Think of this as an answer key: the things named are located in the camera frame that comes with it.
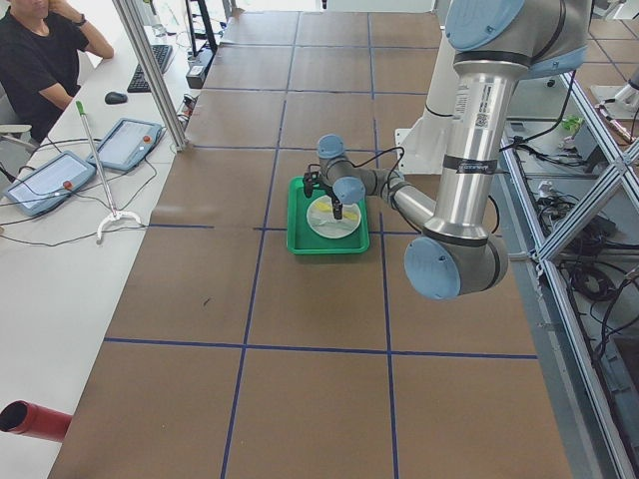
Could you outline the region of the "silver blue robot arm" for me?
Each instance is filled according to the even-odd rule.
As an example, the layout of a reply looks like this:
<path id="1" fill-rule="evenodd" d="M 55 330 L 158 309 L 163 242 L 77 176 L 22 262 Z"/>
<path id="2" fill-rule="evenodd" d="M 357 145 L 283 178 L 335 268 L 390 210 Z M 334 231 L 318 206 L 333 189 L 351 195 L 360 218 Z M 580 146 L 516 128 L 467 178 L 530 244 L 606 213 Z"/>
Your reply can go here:
<path id="1" fill-rule="evenodd" d="M 392 169 L 368 170 L 346 156 L 341 137 L 318 143 L 319 168 L 304 193 L 325 191 L 332 213 L 379 196 L 421 232 L 406 248 L 405 273 L 421 295 L 449 299 L 497 285 L 508 268 L 504 241 L 483 217 L 506 114 L 517 84 L 576 70 L 586 56 L 590 1 L 453 1 L 440 56 L 449 121 L 437 196 L 431 199 Z"/>

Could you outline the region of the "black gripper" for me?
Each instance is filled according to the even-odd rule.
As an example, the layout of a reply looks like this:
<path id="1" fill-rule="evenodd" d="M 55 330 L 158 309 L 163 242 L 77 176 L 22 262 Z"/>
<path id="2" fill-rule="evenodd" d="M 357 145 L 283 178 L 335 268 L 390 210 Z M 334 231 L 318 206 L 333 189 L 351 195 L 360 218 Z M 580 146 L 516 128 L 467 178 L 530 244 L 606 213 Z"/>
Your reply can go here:
<path id="1" fill-rule="evenodd" d="M 343 218 L 342 203 L 338 200 L 336 193 L 331 185 L 329 185 L 320 171 L 308 171 L 303 176 L 303 191 L 307 199 L 313 196 L 315 190 L 324 191 L 329 196 L 332 207 L 332 214 L 336 220 Z"/>

